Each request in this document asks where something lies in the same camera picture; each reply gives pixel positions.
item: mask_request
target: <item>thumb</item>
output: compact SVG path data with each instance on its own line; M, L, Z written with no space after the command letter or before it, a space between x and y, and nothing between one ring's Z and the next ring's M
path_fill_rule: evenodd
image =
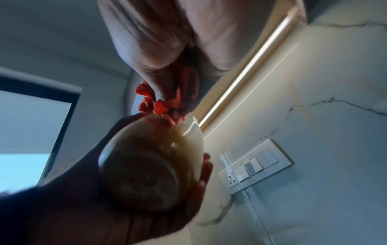
M174 76L171 65L158 70L139 72L139 74L154 90L156 100L168 100L175 96Z

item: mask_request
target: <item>window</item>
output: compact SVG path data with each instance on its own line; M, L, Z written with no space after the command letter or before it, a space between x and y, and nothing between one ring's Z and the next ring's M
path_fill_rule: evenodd
M0 77L0 193L44 179L79 94Z

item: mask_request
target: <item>switch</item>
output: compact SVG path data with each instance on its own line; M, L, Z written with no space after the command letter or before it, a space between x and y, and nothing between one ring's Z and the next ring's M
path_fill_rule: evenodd
M257 159L253 158L247 163L244 164L245 169L249 173L250 176L256 175L257 173L263 170L262 166L259 164Z
M278 162L278 159L275 158L275 156L273 155L273 153L271 153L269 149L264 150L256 157L256 159L264 168L268 168Z
M249 173L247 173L245 167L242 165L239 168L234 170L235 177L239 182L243 182L246 179L250 178Z

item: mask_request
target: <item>marble wall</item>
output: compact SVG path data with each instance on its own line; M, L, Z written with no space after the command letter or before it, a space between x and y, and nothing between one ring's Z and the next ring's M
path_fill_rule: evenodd
M385 243L386 10L323 0L206 129L214 174L193 245ZM228 196L218 173L266 138L294 165Z

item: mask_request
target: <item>hand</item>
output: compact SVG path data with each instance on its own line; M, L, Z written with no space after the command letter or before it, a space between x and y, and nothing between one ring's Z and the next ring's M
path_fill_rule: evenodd
M199 212L212 172L208 154L204 154L200 181L186 202L167 213L124 209L102 188L98 171L102 149L119 130L141 116L120 120L72 168L38 189L27 244L133 244L176 232Z
M251 50L274 0L98 0L121 58L161 98L174 96L171 63L186 56L200 75L199 97Z

